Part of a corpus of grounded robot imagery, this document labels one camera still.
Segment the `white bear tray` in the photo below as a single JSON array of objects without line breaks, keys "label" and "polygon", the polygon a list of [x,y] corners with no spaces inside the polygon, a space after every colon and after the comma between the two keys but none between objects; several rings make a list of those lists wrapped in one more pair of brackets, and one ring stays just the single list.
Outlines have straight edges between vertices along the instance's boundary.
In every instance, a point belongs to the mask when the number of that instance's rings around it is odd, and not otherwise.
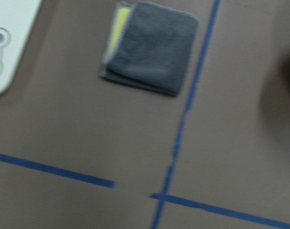
[{"label": "white bear tray", "polygon": [[11,85],[41,0],[0,0],[0,94]]}]

